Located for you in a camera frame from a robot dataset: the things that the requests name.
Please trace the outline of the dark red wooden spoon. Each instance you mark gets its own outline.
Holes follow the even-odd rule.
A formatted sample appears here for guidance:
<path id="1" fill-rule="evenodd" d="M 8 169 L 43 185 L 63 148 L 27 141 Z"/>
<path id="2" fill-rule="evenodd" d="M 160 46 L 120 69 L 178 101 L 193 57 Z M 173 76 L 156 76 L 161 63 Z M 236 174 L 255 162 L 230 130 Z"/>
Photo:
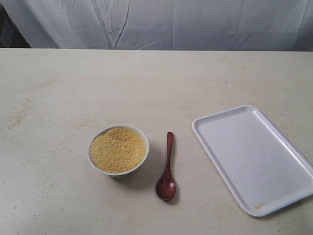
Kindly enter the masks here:
<path id="1" fill-rule="evenodd" d="M 163 174 L 159 178 L 156 184 L 156 194 L 159 199 L 163 201 L 170 201 L 175 197 L 176 184 L 171 173 L 171 155 L 174 142 L 174 134 L 172 132 L 167 133 L 167 146 L 166 146 L 166 164 Z"/>

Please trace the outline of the white cloth backdrop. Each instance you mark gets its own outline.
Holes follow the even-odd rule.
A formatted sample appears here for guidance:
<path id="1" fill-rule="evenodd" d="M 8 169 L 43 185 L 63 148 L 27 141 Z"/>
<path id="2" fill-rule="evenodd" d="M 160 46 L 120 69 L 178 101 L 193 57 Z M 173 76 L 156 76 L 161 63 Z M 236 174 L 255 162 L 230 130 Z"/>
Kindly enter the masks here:
<path id="1" fill-rule="evenodd" d="M 3 0 L 33 48 L 311 51 L 310 0 Z"/>

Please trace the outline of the white rectangular plastic tray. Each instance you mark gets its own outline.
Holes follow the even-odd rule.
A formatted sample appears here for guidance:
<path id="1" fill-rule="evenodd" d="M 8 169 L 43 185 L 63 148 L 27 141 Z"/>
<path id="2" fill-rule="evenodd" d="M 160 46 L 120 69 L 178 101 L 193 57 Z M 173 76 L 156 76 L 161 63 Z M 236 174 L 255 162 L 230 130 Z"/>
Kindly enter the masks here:
<path id="1" fill-rule="evenodd" d="M 263 217 L 312 195 L 312 165 L 257 108 L 199 117 L 192 129 L 247 214 Z"/>

